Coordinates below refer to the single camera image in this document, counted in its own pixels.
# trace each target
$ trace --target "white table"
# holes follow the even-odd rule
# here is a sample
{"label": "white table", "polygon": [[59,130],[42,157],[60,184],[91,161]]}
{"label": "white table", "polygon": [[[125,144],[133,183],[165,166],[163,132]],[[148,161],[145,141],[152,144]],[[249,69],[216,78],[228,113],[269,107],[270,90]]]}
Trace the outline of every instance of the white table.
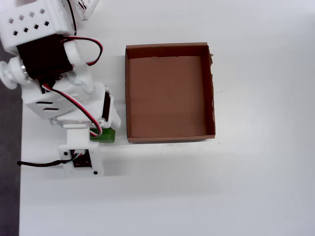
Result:
{"label": "white table", "polygon": [[[92,73],[110,87],[122,128],[101,148],[105,177],[22,167],[22,236],[315,234],[313,0],[102,0],[78,35],[104,45]],[[129,144],[126,45],[205,41],[216,139]],[[92,59],[97,47],[82,52]],[[64,138],[24,107],[22,160],[58,159]]]}

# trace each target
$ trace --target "cardboard box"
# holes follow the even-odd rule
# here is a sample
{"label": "cardboard box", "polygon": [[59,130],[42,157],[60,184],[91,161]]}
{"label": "cardboard box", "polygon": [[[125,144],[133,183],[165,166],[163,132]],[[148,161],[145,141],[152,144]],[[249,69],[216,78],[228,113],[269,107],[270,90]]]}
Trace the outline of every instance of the cardboard box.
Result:
{"label": "cardboard box", "polygon": [[214,138],[211,64],[207,43],[127,46],[128,141]]}

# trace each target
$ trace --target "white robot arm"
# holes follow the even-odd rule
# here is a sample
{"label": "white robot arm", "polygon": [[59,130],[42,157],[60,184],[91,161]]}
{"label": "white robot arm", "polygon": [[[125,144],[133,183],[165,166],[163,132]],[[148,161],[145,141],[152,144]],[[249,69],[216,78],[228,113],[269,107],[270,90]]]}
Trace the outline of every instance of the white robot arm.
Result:
{"label": "white robot arm", "polygon": [[[98,137],[106,128],[116,130],[121,120],[109,89],[93,82],[90,74],[89,66],[99,59],[102,45],[94,39],[71,36],[71,17],[63,3],[39,0],[0,14],[3,47],[16,55],[8,64],[0,62],[0,79],[9,89],[20,84],[22,100],[31,110],[52,125],[67,129],[67,142],[58,147],[61,160],[20,164],[63,164],[68,176],[102,176],[99,143],[91,142],[90,135]],[[100,54],[95,61],[82,59],[77,39],[98,44]]]}

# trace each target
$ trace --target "green object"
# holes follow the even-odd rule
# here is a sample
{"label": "green object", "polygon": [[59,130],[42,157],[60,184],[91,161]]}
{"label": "green object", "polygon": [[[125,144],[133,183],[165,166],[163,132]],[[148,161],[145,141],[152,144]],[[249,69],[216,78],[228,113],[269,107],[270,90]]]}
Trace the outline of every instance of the green object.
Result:
{"label": "green object", "polygon": [[[91,129],[94,133],[97,133],[97,129]],[[91,136],[91,141],[100,143],[113,143],[115,141],[115,131],[111,128],[103,129],[103,133],[99,137]]]}

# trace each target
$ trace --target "gray floor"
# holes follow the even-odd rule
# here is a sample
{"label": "gray floor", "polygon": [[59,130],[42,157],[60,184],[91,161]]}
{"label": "gray floor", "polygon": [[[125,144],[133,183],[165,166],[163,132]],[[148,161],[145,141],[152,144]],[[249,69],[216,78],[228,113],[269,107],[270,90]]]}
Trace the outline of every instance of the gray floor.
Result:
{"label": "gray floor", "polygon": [[[12,55],[3,51],[0,43],[0,61],[9,61]],[[21,90],[7,89],[0,82],[0,235],[19,234],[20,167],[22,100]]]}

